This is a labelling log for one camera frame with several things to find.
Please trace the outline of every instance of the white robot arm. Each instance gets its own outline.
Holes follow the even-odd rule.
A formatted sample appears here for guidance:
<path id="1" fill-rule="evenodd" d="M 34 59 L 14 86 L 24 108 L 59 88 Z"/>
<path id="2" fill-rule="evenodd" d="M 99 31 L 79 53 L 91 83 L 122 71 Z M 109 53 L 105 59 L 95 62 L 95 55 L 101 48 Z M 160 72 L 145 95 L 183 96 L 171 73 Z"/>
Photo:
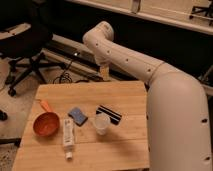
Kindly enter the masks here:
<path id="1" fill-rule="evenodd" d="M 103 21 L 83 42 L 98 65 L 112 62 L 150 86 L 150 170 L 212 171 L 208 104 L 201 84 L 164 61 L 113 43 L 113 38 L 112 27 Z"/>

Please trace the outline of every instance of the black office chair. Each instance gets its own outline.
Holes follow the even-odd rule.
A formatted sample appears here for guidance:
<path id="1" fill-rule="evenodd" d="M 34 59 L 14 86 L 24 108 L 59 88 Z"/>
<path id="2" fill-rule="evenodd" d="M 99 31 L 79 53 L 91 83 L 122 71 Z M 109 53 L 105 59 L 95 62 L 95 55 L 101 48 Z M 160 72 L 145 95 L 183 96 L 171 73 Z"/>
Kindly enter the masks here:
<path id="1" fill-rule="evenodd" d="M 44 77 L 39 71 L 39 68 L 60 66 L 64 68 L 63 63 L 46 61 L 45 55 L 41 53 L 42 47 L 52 39 L 52 32 L 41 25 L 37 19 L 36 9 L 31 0 L 2 0 L 0 1 L 0 57 L 9 57 L 10 71 L 16 71 L 17 67 L 27 68 L 17 79 L 13 80 L 10 74 L 7 77 L 7 83 L 11 83 L 8 94 L 14 96 L 16 91 L 14 87 L 21 82 L 32 71 L 46 83 Z M 24 27 L 30 28 L 24 32 L 13 34 L 14 26 L 23 23 Z M 6 34 L 13 34 L 11 37 L 5 38 Z M 23 59 L 28 59 L 29 63 L 19 63 Z"/>
<path id="2" fill-rule="evenodd" d="M 211 26 L 213 23 L 213 0 L 210 1 L 211 3 L 208 7 L 193 6 L 189 19 L 192 19 L 195 16 L 194 14 L 205 13 L 205 17 L 210 18 L 209 25 Z"/>

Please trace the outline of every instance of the black cable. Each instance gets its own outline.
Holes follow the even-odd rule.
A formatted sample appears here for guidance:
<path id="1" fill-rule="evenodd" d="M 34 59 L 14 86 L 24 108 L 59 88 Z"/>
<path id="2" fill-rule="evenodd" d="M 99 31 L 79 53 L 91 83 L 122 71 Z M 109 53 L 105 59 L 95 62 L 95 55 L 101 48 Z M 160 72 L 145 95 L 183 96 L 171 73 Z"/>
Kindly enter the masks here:
<path id="1" fill-rule="evenodd" d="M 70 74 L 67 73 L 67 71 L 70 69 L 71 65 L 72 65 L 73 60 L 70 61 L 69 65 L 64 69 L 64 71 L 61 73 L 61 75 L 59 77 L 56 77 L 53 80 L 53 84 L 56 84 L 56 81 L 58 80 L 58 83 L 72 83 L 73 80 L 70 77 Z"/>

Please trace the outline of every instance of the plastic cup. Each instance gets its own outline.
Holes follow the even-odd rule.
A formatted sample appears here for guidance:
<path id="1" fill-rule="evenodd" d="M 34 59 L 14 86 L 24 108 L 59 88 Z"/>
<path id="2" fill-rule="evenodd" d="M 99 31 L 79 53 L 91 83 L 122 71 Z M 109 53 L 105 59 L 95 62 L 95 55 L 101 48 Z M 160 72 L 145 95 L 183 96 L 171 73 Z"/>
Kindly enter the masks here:
<path id="1" fill-rule="evenodd" d="M 110 118 L 107 114 L 97 114 L 93 125 L 99 135 L 105 135 L 110 125 Z"/>

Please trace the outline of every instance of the wooden table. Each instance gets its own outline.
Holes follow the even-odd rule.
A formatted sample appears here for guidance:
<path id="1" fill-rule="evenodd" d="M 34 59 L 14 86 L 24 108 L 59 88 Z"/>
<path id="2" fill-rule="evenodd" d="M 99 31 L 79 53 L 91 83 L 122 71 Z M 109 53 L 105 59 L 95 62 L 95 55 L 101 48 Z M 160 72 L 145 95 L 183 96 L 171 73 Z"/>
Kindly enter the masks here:
<path id="1" fill-rule="evenodd" d="M 62 121 L 68 111 L 79 107 L 88 121 L 75 125 L 73 159 L 66 161 L 62 148 L 62 124 L 49 138 L 33 132 L 35 118 L 44 113 L 39 105 L 46 99 Z M 110 125 L 105 136 L 97 135 L 92 125 L 95 111 L 104 105 L 120 114 L 118 126 Z M 13 170 L 128 170 L 148 168 L 146 92 L 140 81 L 41 85 L 22 137 Z"/>

